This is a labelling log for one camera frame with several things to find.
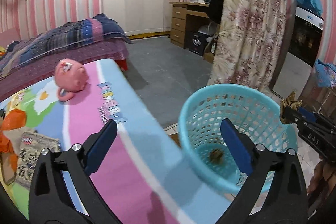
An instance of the blue gripper pad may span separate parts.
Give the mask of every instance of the blue gripper pad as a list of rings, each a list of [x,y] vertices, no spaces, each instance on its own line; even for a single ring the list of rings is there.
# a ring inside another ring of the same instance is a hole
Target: blue gripper pad
[[[314,113],[309,112],[307,109],[303,108],[303,107],[299,107],[299,112],[306,117],[306,120],[308,122],[316,122],[316,117],[314,115]]]
[[[86,155],[86,167],[84,168],[86,175],[90,176],[98,171],[100,164],[117,136],[117,132],[118,127],[114,120],[109,120],[100,130],[100,136]]]
[[[238,134],[241,133],[238,132],[232,122],[227,118],[224,119],[220,124],[220,133],[239,170],[242,173],[246,173],[248,176],[250,176],[253,172],[252,159],[248,150],[238,137]]]

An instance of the basket bottom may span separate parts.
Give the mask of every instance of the basket bottom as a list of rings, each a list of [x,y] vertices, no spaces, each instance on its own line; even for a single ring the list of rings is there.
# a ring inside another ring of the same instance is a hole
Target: basket bottom
[[[214,163],[210,161],[209,155],[214,149],[219,149],[224,152],[224,156],[222,157],[220,163]],[[213,170],[216,174],[220,175],[233,184],[240,184],[240,181],[245,174],[241,173],[238,169],[238,166],[226,145],[217,143],[204,143],[195,150],[201,160],[207,165],[207,167]]]

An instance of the gray floor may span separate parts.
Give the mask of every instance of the gray floor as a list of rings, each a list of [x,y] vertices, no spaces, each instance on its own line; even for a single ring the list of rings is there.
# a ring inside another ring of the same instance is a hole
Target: gray floor
[[[170,43],[168,37],[133,42],[127,44],[126,78],[148,110],[166,128],[177,122],[186,99],[206,86],[211,64]]]

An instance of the yellow plush toy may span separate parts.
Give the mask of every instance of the yellow plush toy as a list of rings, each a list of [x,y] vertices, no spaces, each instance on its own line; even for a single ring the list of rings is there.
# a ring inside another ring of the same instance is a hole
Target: yellow plush toy
[[[6,53],[6,49],[0,46],[0,57],[5,55],[5,53]]]

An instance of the pink teapot-shaped toy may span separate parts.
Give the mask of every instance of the pink teapot-shaped toy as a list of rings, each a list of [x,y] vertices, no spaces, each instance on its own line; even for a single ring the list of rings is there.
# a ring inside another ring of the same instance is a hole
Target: pink teapot-shaped toy
[[[60,101],[73,98],[74,92],[85,88],[89,77],[84,66],[71,59],[59,61],[55,69],[55,82],[58,85],[57,97]]]

